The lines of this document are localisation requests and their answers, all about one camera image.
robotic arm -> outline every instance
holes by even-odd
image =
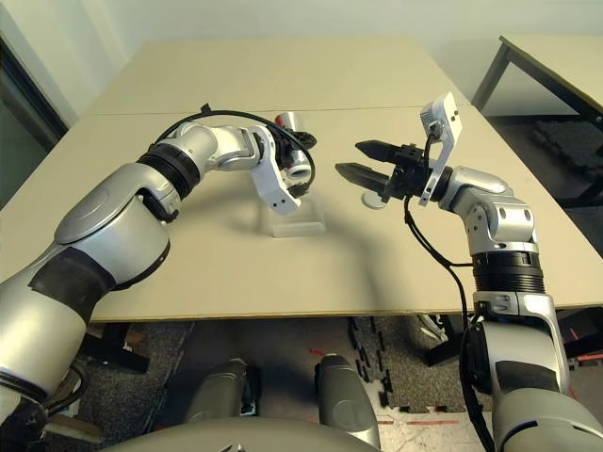
[[[569,371],[553,299],[545,293],[534,215],[501,179],[474,169],[446,167],[462,125],[451,94],[427,105],[421,119],[426,152],[380,141],[356,146],[396,165],[390,178],[358,164],[338,164],[348,181],[390,198],[438,202],[464,223],[477,292],[465,330],[460,374],[469,417],[486,450],[601,450],[603,428],[567,395]],[[433,142],[442,141],[437,161]],[[494,399],[494,440],[471,389]]]
[[[192,121],[221,114],[265,125],[207,127]],[[274,212],[298,208],[314,177],[307,149],[316,141],[294,113],[277,122],[282,126],[205,106],[95,187],[60,222],[49,248],[0,284],[0,425],[30,415],[43,425],[41,405],[73,361],[96,302],[163,263],[170,250],[166,224],[207,172],[248,170]]]

white wall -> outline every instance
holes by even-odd
[[[9,43],[30,47],[20,56],[71,123],[146,40],[403,33],[471,98],[501,33],[603,33],[601,0],[4,0],[3,12]],[[567,111],[515,70],[485,113]]]

black cable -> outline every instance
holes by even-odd
[[[75,391],[67,395],[66,397],[57,400],[56,402],[48,405],[46,410],[48,411],[48,417],[53,414],[57,414],[58,412],[62,412],[65,408],[69,407],[72,403],[74,403],[79,397],[84,394],[84,392],[88,389],[88,385],[90,383],[90,379],[88,376],[88,372],[86,372],[86,368],[76,361],[73,361],[69,366],[79,377],[79,386]]]
[[[155,144],[158,141],[161,141],[162,139],[167,138],[174,130],[176,130],[178,127],[180,127],[180,125],[182,125],[184,122],[196,121],[201,118],[207,118],[210,116],[235,116],[235,117],[240,117],[240,118],[247,118],[248,120],[261,122],[265,125],[268,125],[274,129],[276,129],[276,131],[279,134],[286,137],[292,143],[294,143],[298,148],[300,148],[300,150],[305,154],[305,158],[308,159],[308,162],[310,163],[310,179],[308,179],[308,181],[303,184],[295,185],[298,187],[297,190],[300,191],[300,194],[303,194],[306,191],[308,191],[308,189],[310,188],[310,185],[314,182],[314,178],[316,176],[316,166],[314,164],[314,159],[312,158],[312,155],[308,151],[308,148],[301,141],[299,141],[293,134],[289,133],[284,127],[281,127],[276,122],[266,120],[266,119],[262,118],[261,116],[256,116],[251,113],[245,113],[243,111],[235,111],[235,110],[211,110],[211,109],[209,109],[209,105],[205,104],[202,107],[201,112],[195,113],[194,115],[187,116],[187,117],[181,119],[180,121],[175,122],[170,127],[168,127],[168,129],[166,129],[159,136],[159,138],[155,140]]]
[[[423,235],[420,232],[420,230],[418,229],[418,226],[416,226],[415,219],[413,218],[413,215],[411,214],[411,211],[409,208],[409,202],[410,202],[411,198],[412,198],[411,196],[407,196],[406,198],[404,198],[404,222],[408,225],[409,229],[411,230],[411,233],[416,238],[418,243],[425,249],[426,252],[428,252],[430,254],[430,256],[433,259],[435,259],[435,261],[437,261],[438,264],[440,264],[443,268],[446,269],[446,271],[450,274],[452,279],[456,282],[456,284],[459,288],[459,294],[461,296],[461,308],[463,310],[463,330],[466,330],[467,325],[468,325],[468,318],[469,318],[469,312],[467,310],[467,299],[464,294],[464,288],[463,288],[463,284],[461,283],[461,280],[459,279],[457,274],[454,272],[454,270],[452,270],[453,266],[466,266],[466,264],[451,263],[451,261],[449,261],[447,258],[445,258],[442,254],[440,254],[432,246],[432,244],[427,240],[425,235]]]
[[[425,143],[425,153],[423,154],[423,168],[425,170],[425,183],[428,181],[428,162],[429,162],[429,150],[432,145],[432,134],[427,136],[427,142]],[[470,377],[468,375],[468,358],[467,358],[467,335],[469,331],[468,325],[468,310],[467,310],[467,301],[466,296],[464,294],[463,284],[459,279],[458,275],[452,270],[454,266],[473,266],[473,264],[455,264],[444,257],[438,250],[436,250],[430,241],[423,235],[423,233],[418,229],[418,226],[415,223],[415,219],[411,214],[409,203],[412,198],[412,195],[408,195],[404,198],[404,222],[408,225],[412,235],[418,241],[418,243],[430,254],[433,259],[435,259],[438,264],[440,264],[446,271],[450,274],[452,279],[456,282],[459,288],[459,294],[461,296],[461,306],[463,309],[463,336],[461,338],[461,350],[459,352],[459,375],[461,380],[461,388],[463,390],[463,398],[464,403],[467,406],[467,414],[469,415],[469,419],[471,420],[471,424],[478,434],[480,438],[481,445],[486,450],[486,452],[494,452],[495,445],[494,440],[492,439],[492,435],[488,431],[488,427],[486,426],[485,420],[483,419],[483,415],[481,413],[481,406],[478,398],[475,394],[475,391],[471,385]],[[474,315],[471,320],[471,324],[475,324],[478,320],[478,316]]]
[[[474,315],[471,320],[471,324],[475,324],[478,320],[478,316]],[[481,445],[486,452],[494,452],[495,445],[492,435],[486,426],[486,421],[483,418],[481,412],[480,402],[475,394],[475,390],[469,382],[469,362],[467,358],[467,335],[469,328],[466,328],[461,338],[461,349],[459,351],[459,378],[461,380],[461,389],[463,390],[464,403],[467,406],[467,415],[473,428],[475,429],[478,437],[480,438]]]

beige tabletop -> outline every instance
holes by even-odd
[[[500,40],[603,110],[603,36],[503,35]]]
[[[446,91],[469,105],[427,52],[404,37],[150,43],[89,114],[423,106]]]
[[[354,149],[359,140],[420,143],[419,108],[304,112],[318,138],[312,195],[323,204],[327,232],[299,238],[264,233],[266,208],[247,173],[211,172],[185,199],[169,226],[171,253],[150,278],[102,299],[92,320],[361,315],[458,312],[456,286],[414,241],[400,202],[381,211],[360,202],[363,189],[334,170],[356,161],[383,172]],[[547,293],[558,307],[601,304],[603,261],[530,171],[472,106],[451,165],[504,178],[536,216]],[[271,118],[274,113],[267,113]],[[61,217],[119,165],[136,159],[180,115],[88,116],[42,162],[1,212],[0,278],[50,243]],[[212,118],[216,124],[224,119]],[[242,123],[227,119],[230,123]],[[461,220],[435,204],[413,204],[416,221],[449,259],[469,259]],[[461,270],[468,294],[470,269]]]

black metal table leg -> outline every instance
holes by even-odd
[[[507,66],[509,66],[509,59],[507,58],[508,53],[509,47],[504,43],[501,44],[488,72],[483,77],[483,80],[481,80],[478,90],[475,91],[471,104],[479,111],[486,105],[492,92],[497,87],[500,77],[504,74]]]
[[[129,326],[129,323],[106,324],[101,338],[86,333],[79,352],[101,363],[144,374],[149,367],[149,359],[123,348]]]
[[[446,342],[425,352],[425,362],[429,367],[455,360],[461,350],[461,334],[456,334]]]
[[[550,71],[542,68],[540,65],[534,64],[525,56],[510,49],[506,57],[512,64],[576,110],[583,119],[603,131],[603,111],[589,104],[587,100],[576,94],[574,90],[555,78]]]
[[[570,325],[572,324],[573,317],[580,317],[588,319],[588,323],[594,327],[591,334],[585,335],[570,342],[565,342],[565,355],[567,358],[576,358],[578,356],[587,355],[598,350],[603,350],[603,308],[587,308],[581,310],[573,315],[562,320],[563,323]]]
[[[603,205],[603,197],[598,196],[602,191],[603,177],[599,176],[576,198],[561,198],[556,201],[561,207],[565,208],[599,206]]]

